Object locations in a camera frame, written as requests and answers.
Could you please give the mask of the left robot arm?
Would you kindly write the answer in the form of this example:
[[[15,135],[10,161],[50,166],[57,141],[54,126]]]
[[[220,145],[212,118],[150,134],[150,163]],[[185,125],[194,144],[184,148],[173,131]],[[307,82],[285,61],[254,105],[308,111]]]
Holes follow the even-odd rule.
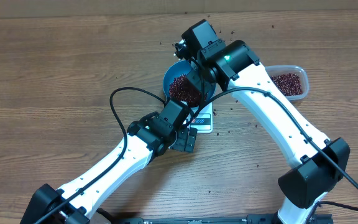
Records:
[[[121,142],[90,170],[58,189],[44,184],[33,194],[22,223],[89,223],[101,204],[131,175],[185,142],[191,110],[170,100],[161,112],[134,121]]]

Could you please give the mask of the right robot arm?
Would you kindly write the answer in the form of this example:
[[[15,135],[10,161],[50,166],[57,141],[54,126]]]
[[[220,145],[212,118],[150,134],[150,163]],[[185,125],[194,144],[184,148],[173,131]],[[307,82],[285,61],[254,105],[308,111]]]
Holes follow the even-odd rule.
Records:
[[[331,140],[308,122],[269,77],[259,57],[242,40],[226,44],[206,20],[182,34],[179,58],[200,65],[198,81],[231,92],[278,144],[291,169],[278,179],[285,195],[278,223],[308,223],[318,203],[343,178],[350,154],[342,138]]]

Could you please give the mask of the white digital kitchen scale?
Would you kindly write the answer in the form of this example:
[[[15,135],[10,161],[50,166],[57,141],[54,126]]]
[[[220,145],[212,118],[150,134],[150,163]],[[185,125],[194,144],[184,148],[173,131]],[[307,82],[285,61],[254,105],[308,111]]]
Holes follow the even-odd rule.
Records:
[[[191,121],[188,128],[196,128],[198,134],[211,134],[213,132],[213,112],[213,104],[210,103],[200,111],[197,117],[191,119],[189,114],[183,124]]]

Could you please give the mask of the red beans in bowl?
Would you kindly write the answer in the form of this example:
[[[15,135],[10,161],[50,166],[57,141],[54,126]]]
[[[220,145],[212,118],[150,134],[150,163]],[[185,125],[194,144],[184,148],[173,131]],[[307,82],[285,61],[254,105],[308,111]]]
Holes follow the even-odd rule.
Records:
[[[191,84],[185,74],[173,79],[168,92],[170,98],[184,101],[190,108],[198,107],[201,103],[201,92]]]

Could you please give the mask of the blue metal bowl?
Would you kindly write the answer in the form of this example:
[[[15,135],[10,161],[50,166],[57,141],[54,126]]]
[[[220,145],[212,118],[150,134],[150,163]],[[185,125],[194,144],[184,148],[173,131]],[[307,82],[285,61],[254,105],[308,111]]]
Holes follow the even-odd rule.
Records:
[[[170,98],[170,95],[169,95],[169,87],[170,87],[170,84],[173,82],[173,79],[176,78],[176,77],[179,77],[180,75],[182,74],[187,74],[190,69],[194,68],[194,66],[191,66],[186,60],[182,60],[182,61],[179,61],[175,64],[173,64],[164,74],[164,78],[163,78],[163,92],[166,96],[167,99],[174,99],[174,98]],[[199,109],[199,106],[198,107],[194,107],[194,108],[191,108],[194,112],[196,112],[198,109]]]

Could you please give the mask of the clear plastic food container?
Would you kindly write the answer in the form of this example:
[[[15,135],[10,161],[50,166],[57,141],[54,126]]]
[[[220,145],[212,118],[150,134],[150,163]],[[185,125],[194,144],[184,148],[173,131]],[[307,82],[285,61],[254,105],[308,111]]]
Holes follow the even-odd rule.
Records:
[[[302,100],[310,86],[306,71],[297,65],[272,65],[265,68],[270,79],[289,101]]]

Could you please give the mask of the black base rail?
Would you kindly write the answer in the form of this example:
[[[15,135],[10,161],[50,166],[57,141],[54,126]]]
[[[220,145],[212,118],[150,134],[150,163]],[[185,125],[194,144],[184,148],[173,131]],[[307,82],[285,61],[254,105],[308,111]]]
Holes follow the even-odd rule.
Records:
[[[146,219],[116,218],[113,224],[273,224],[277,223],[274,214],[247,215],[245,217],[213,217],[213,218],[161,218]]]

